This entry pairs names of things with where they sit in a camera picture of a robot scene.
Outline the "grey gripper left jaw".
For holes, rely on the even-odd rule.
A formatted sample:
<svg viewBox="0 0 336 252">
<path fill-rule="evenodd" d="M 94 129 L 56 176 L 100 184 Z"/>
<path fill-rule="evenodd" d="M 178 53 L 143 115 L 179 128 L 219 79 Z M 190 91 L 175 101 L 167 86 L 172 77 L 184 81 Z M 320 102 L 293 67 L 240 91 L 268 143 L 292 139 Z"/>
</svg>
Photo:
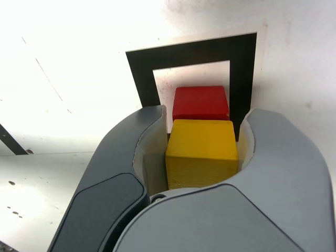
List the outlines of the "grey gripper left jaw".
<svg viewBox="0 0 336 252">
<path fill-rule="evenodd" d="M 119 122 L 95 150 L 49 246 L 50 251 L 112 251 L 127 224 L 167 191 L 165 106 Z"/>
</svg>

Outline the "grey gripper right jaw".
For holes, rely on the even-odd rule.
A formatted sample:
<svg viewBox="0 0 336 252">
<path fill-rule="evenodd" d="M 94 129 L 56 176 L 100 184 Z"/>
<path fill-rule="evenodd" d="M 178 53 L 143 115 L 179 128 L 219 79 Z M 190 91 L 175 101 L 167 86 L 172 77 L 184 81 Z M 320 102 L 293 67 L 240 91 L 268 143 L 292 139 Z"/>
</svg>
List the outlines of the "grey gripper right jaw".
<svg viewBox="0 0 336 252">
<path fill-rule="evenodd" d="M 315 144 L 280 113 L 240 126 L 242 169 L 166 191 L 125 228 L 115 251 L 335 251 L 331 177 Z"/>
</svg>

